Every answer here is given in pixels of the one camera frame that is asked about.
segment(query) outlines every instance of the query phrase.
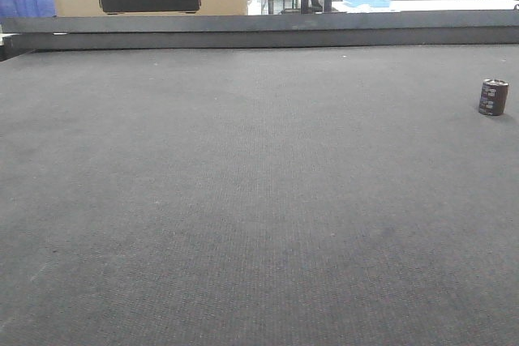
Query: black capacitor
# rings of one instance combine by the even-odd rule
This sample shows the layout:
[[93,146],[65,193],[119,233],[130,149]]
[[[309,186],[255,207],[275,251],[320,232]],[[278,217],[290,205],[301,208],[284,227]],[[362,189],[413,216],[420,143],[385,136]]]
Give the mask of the black capacitor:
[[483,115],[503,115],[507,95],[508,83],[496,79],[483,80],[479,112]]

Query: table leg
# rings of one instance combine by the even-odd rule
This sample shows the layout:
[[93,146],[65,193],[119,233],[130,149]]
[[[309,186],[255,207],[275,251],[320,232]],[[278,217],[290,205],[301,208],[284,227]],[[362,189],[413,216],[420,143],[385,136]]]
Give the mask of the table leg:
[[268,14],[274,14],[274,0],[268,0]]
[[265,0],[259,0],[259,2],[261,4],[261,15],[263,15],[265,10]]

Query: gray carpet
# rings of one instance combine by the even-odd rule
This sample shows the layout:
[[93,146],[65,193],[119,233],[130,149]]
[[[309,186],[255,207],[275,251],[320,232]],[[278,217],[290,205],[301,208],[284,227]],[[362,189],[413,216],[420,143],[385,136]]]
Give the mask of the gray carpet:
[[[0,64],[0,345],[519,344],[519,46]],[[477,111],[510,82],[505,115]]]

